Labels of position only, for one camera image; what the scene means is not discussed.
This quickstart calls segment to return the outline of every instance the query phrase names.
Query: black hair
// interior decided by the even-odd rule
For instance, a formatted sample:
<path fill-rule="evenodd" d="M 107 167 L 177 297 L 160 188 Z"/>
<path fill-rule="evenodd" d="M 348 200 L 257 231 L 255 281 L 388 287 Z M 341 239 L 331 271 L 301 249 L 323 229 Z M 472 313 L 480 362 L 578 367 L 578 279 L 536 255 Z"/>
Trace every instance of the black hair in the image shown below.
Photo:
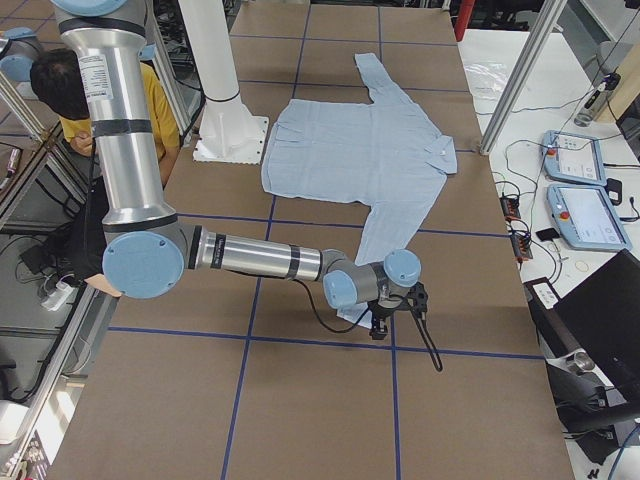
<path fill-rule="evenodd" d="M 78 57 L 68 48 L 44 52 L 31 66 L 31 88 L 40 101 L 69 120 L 89 118 Z"/>

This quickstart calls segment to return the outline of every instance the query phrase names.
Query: black monitor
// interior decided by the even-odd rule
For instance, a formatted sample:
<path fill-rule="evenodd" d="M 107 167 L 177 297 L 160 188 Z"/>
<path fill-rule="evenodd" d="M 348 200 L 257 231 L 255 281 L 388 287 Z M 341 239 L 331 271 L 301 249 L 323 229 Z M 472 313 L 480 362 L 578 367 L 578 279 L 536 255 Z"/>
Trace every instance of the black monitor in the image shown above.
<path fill-rule="evenodd" d="M 554 307 L 629 402 L 640 402 L 640 261 L 621 250 Z"/>

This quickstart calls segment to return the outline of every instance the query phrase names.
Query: white pillar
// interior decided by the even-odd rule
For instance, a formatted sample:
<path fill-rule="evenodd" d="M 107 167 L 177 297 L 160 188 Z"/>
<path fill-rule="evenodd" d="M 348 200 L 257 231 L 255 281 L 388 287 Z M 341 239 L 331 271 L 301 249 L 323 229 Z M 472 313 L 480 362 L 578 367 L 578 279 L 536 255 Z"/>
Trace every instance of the white pillar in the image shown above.
<path fill-rule="evenodd" d="M 180 0 L 207 97 L 195 160 L 260 163 L 269 119 L 254 117 L 240 98 L 222 0 Z"/>

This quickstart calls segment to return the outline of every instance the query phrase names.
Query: white table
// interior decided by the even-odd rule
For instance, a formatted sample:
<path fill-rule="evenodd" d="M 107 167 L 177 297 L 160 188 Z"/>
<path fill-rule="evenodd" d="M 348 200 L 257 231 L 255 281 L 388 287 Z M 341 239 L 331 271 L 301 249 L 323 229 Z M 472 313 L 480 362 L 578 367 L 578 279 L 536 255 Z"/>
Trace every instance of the white table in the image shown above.
<path fill-rule="evenodd" d="M 487 66 L 489 63 L 493 63 L 504 68 L 506 74 L 510 74 L 527 35 L 528 33 L 523 32 L 468 30 L 464 40 L 459 43 L 463 64 L 466 68 L 473 64 Z M 467 79 L 472 93 L 474 88 L 482 86 L 478 77 L 470 76 L 468 72 Z M 589 91 L 590 85 L 590 80 L 562 34 L 553 33 L 513 110 L 561 106 L 571 100 L 583 98 Z M 541 142 L 544 132 L 562 130 L 596 138 L 611 137 L 620 133 L 615 124 L 593 122 L 587 128 L 576 126 L 573 123 L 574 109 L 579 108 L 583 102 L 584 100 L 575 102 L 561 109 L 512 113 L 489 156 L 492 170 L 496 172 L 496 181 L 504 178 L 517 184 L 522 192 L 530 192 L 534 188 L 533 183 L 509 172 L 505 157 L 505 149 L 513 142 L 529 140 L 529 142 L 519 142 L 509 147 L 508 159 L 512 170 L 533 179 L 539 176 L 535 200 L 534 196 L 530 194 L 520 198 L 522 218 L 532 232 L 555 226 L 546 200 L 547 186 L 554 182 L 547 179 L 544 172 L 539 175 L 542 155 L 537 143 Z M 477 90 L 474 94 L 474 105 L 478 113 L 480 128 L 484 133 L 491 118 L 490 113 L 497 105 L 497 100 L 480 98 L 480 90 Z M 605 163 L 638 165 L 637 159 L 622 136 L 603 140 L 600 144 Z M 619 207 L 616 207 L 617 212 L 623 217 L 633 217 L 634 213 L 629 204 L 629 197 L 634 196 L 638 200 L 636 206 L 640 204 L 640 170 L 616 168 L 606 169 L 605 173 L 607 177 L 616 178 L 623 183 L 623 202 Z M 503 185 L 498 185 L 498 193 L 502 191 Z M 514 192 L 515 188 L 509 185 L 505 187 L 505 193 Z M 631 252 L 640 258 L 640 221 L 624 225 L 633 244 Z M 519 228 L 519 225 L 514 223 L 514 227 Z M 561 296 L 572 290 L 613 256 L 613 253 L 607 252 L 574 250 L 562 239 L 555 240 L 555 245 L 559 248 L 559 252 L 551 253 L 556 256 L 556 260 L 558 257 L 563 259 L 562 273 L 554 283 L 555 289 Z M 541 247 L 533 245 L 532 253 L 533 260 L 524 262 L 520 271 L 523 282 L 539 277 L 549 277 L 554 270 L 554 262 L 547 253 L 541 250 Z M 567 442 L 567 448 L 571 455 L 576 478 L 585 478 L 592 468 L 599 467 L 592 464 L 573 441 Z M 614 457 L 615 453 L 609 456 L 604 467 L 601 468 L 599 478 L 606 478 Z M 637 478 L 634 475 L 637 475 L 638 472 L 640 472 L 640 448 L 629 448 L 622 456 L 615 478 Z"/>

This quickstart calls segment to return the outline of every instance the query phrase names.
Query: cardboard table surface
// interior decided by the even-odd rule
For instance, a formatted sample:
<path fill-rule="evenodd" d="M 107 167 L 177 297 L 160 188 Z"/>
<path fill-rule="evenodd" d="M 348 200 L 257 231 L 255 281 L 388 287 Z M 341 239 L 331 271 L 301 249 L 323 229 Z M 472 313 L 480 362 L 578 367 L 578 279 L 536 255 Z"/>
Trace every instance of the cardboard table surface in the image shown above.
<path fill-rule="evenodd" d="M 409 245 L 444 371 L 406 313 L 375 343 L 324 330 L 295 283 L 186 272 L 121 300 L 50 478 L 573 478 L 448 13 L 249 2 L 231 41 L 254 115 L 368 102 L 353 54 L 374 52 L 454 137 L 459 173 Z M 259 166 L 192 149 L 166 189 L 182 221 L 354 257 L 367 207 L 276 198 Z"/>

